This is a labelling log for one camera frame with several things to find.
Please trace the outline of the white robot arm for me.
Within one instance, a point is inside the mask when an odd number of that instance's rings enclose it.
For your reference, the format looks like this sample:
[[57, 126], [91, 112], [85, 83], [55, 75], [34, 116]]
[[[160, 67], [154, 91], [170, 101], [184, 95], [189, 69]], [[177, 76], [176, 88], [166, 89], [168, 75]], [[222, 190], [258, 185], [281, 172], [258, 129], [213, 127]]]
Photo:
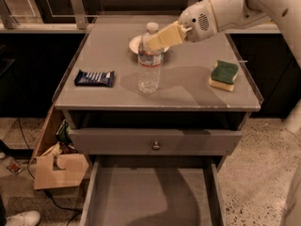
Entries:
[[301, 0], [202, 0], [147, 39], [152, 49], [201, 41], [228, 29], [245, 29], [273, 20], [301, 66]]

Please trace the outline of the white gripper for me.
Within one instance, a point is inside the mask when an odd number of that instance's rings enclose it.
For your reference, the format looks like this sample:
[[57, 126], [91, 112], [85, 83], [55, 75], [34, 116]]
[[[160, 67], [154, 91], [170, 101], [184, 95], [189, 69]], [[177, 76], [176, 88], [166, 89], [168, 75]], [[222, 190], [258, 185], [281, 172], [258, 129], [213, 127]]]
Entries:
[[152, 51], [179, 45], [184, 40], [197, 42], [206, 40], [217, 33], [212, 4], [202, 0], [186, 8], [179, 22], [162, 28], [158, 33], [146, 39], [146, 45]]

